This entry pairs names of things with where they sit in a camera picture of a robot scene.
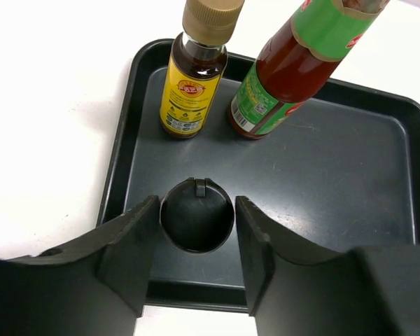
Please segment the yellow label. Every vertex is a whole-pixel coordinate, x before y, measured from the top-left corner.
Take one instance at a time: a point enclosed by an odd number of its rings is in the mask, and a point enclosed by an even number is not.
[[[221,76],[199,80],[181,73],[169,58],[160,119],[172,132],[194,134],[204,126]]]

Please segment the bottle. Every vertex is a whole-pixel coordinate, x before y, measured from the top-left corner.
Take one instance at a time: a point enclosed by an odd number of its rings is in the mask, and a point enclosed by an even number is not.
[[[239,87],[227,116],[259,139],[315,95],[389,0],[305,0],[273,35]]]
[[[195,136],[204,126],[228,62],[232,37],[244,0],[187,0],[183,33],[173,42],[160,121],[177,138]]]

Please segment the white surface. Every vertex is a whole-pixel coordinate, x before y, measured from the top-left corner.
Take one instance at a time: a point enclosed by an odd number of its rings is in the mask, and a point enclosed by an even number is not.
[[[255,57],[300,2],[246,0],[229,50]],[[0,1],[0,258],[95,226],[130,62],[181,31],[183,4]],[[392,0],[333,77],[420,103],[420,9]],[[147,307],[136,335],[195,336],[195,327],[256,334],[242,314]]]

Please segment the black round lid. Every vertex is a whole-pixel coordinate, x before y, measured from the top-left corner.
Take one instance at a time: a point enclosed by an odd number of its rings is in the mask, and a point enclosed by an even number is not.
[[[234,220],[227,193],[211,179],[188,178],[165,196],[160,222],[171,241],[187,252],[206,253],[229,237]]]

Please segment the baking tray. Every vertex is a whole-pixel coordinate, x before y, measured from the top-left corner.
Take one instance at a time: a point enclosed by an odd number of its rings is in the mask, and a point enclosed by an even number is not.
[[[159,120],[171,46],[154,41],[134,58],[98,225],[195,177],[329,249],[420,242],[420,105],[329,80],[268,137],[243,139],[225,110],[253,60],[230,54],[204,129],[178,141]],[[147,304],[246,312],[236,230],[204,255],[163,236]]]

